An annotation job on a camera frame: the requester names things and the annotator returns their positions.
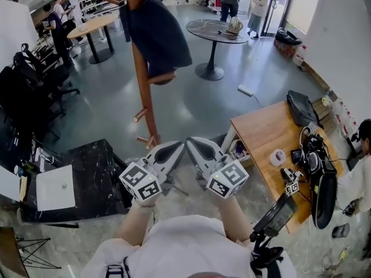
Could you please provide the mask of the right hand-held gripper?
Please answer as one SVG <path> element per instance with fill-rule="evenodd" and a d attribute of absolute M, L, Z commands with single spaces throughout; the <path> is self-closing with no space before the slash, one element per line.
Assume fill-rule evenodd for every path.
<path fill-rule="evenodd" d="M 201 137 L 188 137 L 185 144 L 194 166 L 206 180 L 206 189 L 223 199 L 235 195 L 249 178 L 240 162 L 228 154 L 224 155 L 216 142 Z"/>

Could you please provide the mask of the wooden coat rack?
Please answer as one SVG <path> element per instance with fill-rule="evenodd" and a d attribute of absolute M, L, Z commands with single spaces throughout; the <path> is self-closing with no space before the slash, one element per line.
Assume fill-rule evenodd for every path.
<path fill-rule="evenodd" d="M 143 0 L 126 0 L 126 4 L 128 5 L 129 9 L 133 10 L 138 8 L 142 1 Z M 136 140 L 145 143 L 146 148 L 151 149 L 161 143 L 161 135 L 158 133 L 155 124 L 150 86 L 169 82 L 176 77 L 176 74 L 174 72 L 168 72 L 166 74 L 150 78 L 148 76 L 148 64 L 134 43 L 132 43 L 132 51 L 142 103 L 142 109 L 133 117 L 133 121 L 138 122 L 140 119 L 145 118 L 150 135 L 147 139 L 137 137 Z"/>

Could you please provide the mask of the dark navy cloth garment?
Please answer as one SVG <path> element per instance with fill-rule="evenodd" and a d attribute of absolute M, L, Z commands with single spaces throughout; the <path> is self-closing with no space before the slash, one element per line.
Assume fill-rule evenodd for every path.
<path fill-rule="evenodd" d="M 180 24 L 160 0 L 143 0 L 133 10 L 120 2 L 119 15 L 125 39 L 134 42 L 156 77 L 192 64 Z"/>

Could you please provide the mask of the person's right forearm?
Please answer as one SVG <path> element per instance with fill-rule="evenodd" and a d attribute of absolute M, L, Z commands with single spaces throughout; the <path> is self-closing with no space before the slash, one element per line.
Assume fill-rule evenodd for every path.
<path fill-rule="evenodd" d="M 236 197 L 217 199 L 217 207 L 226 237 L 233 242 L 241 242 L 248 245 L 253 227 L 241 209 Z"/>

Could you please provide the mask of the cardboard box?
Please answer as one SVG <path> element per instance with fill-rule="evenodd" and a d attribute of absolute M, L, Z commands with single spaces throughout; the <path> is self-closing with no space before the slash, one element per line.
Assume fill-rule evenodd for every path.
<path fill-rule="evenodd" d="M 233 159 L 237 159 L 244 168 L 254 165 L 249 152 L 240 139 L 232 141 L 228 149 L 228 154 L 231 155 Z"/>

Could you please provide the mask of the white wristband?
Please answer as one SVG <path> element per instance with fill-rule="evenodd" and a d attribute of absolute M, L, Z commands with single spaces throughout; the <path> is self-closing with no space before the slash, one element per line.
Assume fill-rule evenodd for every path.
<path fill-rule="evenodd" d="M 132 199 L 132 205 L 131 210 L 139 210 L 142 214 L 144 213 L 151 213 L 155 210 L 156 207 L 156 197 L 152 197 L 150 199 L 147 199 L 143 202 L 139 201 L 137 198 Z"/>

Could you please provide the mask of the white tape roll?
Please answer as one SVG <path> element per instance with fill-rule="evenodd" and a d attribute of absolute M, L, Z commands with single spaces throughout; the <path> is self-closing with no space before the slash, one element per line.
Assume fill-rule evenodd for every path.
<path fill-rule="evenodd" d="M 286 155 L 283 150 L 276 149 L 271 155 L 270 155 L 270 162 L 273 166 L 280 166 L 282 165 L 286 160 Z"/>

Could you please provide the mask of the black marble table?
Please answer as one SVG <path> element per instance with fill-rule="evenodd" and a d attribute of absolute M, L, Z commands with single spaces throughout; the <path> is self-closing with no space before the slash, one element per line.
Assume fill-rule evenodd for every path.
<path fill-rule="evenodd" d="M 20 204 L 20 218 L 32 224 L 80 222 L 112 215 L 125 215 L 132 196 L 118 176 L 126 164 L 107 140 L 101 139 L 61 155 L 60 166 L 72 166 L 75 206 L 51 211 L 37 209 L 37 176 L 27 174 L 27 191 Z"/>

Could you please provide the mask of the spare hand-held gripper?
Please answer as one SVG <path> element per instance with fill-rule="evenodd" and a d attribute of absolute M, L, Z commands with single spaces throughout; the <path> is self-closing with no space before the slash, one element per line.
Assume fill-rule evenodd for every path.
<path fill-rule="evenodd" d="M 293 195 L 299 191 L 299 179 L 303 176 L 300 171 L 281 168 L 281 175 L 285 182 L 285 193 L 287 195 Z"/>

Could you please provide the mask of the white square sink basin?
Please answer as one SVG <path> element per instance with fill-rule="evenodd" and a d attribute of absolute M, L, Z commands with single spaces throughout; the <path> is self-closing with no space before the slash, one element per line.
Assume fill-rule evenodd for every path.
<path fill-rule="evenodd" d="M 38 174 L 36 191 L 38 211 L 75 207 L 72 165 Z"/>

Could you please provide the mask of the round dark marble table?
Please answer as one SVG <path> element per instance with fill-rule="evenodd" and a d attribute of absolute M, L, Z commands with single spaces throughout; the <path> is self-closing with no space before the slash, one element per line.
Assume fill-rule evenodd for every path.
<path fill-rule="evenodd" d="M 224 70 L 214 63 L 218 43 L 243 44 L 249 40 L 242 31 L 235 35 L 228 32 L 227 29 L 228 23 L 219 20 L 199 19 L 187 23 L 186 30 L 190 34 L 212 42 L 209 61 L 199 64 L 195 68 L 195 73 L 200 78 L 207 81 L 219 81 L 224 77 Z"/>

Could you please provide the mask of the black office chair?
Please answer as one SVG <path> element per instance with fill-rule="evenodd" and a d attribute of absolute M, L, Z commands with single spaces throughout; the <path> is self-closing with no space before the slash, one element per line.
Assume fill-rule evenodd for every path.
<path fill-rule="evenodd" d="M 50 60 L 50 62 L 43 63 L 32 54 L 27 43 L 22 43 L 21 51 L 13 57 L 13 65 L 14 69 L 37 92 L 52 98 L 60 98 L 70 93 L 81 93 L 79 89 L 72 88 L 72 83 L 68 81 L 70 73 L 64 65 L 59 65 L 57 54 L 51 52 L 45 60 Z"/>
<path fill-rule="evenodd" d="M 57 102 L 57 99 L 37 92 L 9 66 L 0 71 L 0 107 L 21 136 L 31 138 L 52 133 L 58 140 L 60 136 L 49 124 L 66 112 L 62 107 L 52 110 Z"/>

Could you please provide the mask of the black mesh cup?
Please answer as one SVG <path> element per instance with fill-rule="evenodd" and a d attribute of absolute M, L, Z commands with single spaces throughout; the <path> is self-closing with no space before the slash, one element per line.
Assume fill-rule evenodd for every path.
<path fill-rule="evenodd" d="M 350 232 L 350 225 L 349 225 L 349 223 L 346 223 L 344 225 L 337 226 L 332 231 L 332 238 L 333 239 L 345 238 L 345 237 L 348 236 L 349 232 Z"/>

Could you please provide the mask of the glass entrance door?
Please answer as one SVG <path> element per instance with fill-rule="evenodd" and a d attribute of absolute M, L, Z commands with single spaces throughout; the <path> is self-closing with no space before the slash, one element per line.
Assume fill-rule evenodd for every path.
<path fill-rule="evenodd" d="M 268 0 L 262 19 L 261 36 L 274 37 L 278 28 L 304 38 L 314 16 L 318 0 Z"/>

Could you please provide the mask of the brown wooden panel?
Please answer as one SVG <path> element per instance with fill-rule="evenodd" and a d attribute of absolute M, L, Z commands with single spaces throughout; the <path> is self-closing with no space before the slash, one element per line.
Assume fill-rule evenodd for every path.
<path fill-rule="evenodd" d="M 0 227 L 0 278 L 29 278 L 10 227 Z"/>

